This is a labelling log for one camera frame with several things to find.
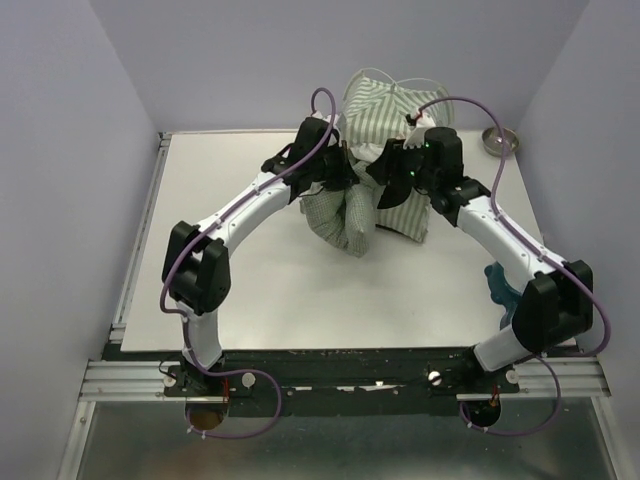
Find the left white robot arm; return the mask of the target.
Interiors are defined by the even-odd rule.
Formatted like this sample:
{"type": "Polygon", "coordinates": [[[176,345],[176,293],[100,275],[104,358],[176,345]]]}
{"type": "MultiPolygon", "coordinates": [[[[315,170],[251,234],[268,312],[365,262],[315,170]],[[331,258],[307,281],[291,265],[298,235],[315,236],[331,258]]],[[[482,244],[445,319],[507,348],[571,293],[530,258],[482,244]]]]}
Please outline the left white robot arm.
{"type": "Polygon", "coordinates": [[[171,230],[162,269],[160,309],[181,316],[182,354],[192,366],[187,382],[201,395],[222,380],[218,308],[231,289],[230,259],[263,222],[293,203],[313,184],[334,182],[346,173],[333,124],[309,116],[294,141],[267,159],[254,180],[229,204],[197,224],[171,230]]]}

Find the green striped pet tent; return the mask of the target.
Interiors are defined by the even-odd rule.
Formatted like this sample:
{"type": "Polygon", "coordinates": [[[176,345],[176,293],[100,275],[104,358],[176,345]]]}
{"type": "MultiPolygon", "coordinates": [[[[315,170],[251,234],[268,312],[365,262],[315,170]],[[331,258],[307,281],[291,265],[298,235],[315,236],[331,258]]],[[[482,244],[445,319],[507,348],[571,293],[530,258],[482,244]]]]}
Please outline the green striped pet tent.
{"type": "Polygon", "coordinates": [[[412,174],[423,136],[448,127],[454,108],[448,90],[427,78],[395,80],[376,68],[350,79],[342,97],[338,130],[356,161],[367,164],[386,188],[375,214],[378,227],[422,243],[428,232],[429,198],[416,191],[412,174]]]}

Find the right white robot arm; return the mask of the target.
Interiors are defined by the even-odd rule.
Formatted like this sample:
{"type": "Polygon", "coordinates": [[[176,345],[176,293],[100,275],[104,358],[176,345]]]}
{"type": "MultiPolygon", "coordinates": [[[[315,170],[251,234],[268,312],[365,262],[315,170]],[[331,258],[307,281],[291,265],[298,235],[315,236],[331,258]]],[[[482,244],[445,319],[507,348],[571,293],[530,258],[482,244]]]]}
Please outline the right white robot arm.
{"type": "Polygon", "coordinates": [[[465,174],[463,143],[454,129],[418,128],[407,140],[390,139],[367,172],[385,189],[382,209],[400,205],[414,190],[424,192],[433,210],[493,257],[516,294],[513,301],[499,299],[510,323],[473,346],[461,365],[467,389],[483,391],[497,370],[591,329],[591,268],[566,262],[512,223],[490,190],[465,174]]]}

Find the green checkered cushion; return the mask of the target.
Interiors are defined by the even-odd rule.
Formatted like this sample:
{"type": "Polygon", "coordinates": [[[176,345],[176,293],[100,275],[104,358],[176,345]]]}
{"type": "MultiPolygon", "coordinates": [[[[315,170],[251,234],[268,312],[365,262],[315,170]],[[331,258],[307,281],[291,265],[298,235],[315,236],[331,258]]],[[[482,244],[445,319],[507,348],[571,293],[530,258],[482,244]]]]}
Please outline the green checkered cushion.
{"type": "Polygon", "coordinates": [[[322,189],[300,199],[310,230],[332,247],[354,257],[370,248],[376,228],[376,211],[384,187],[366,171],[368,161],[352,167],[359,182],[341,191],[322,189]]]}

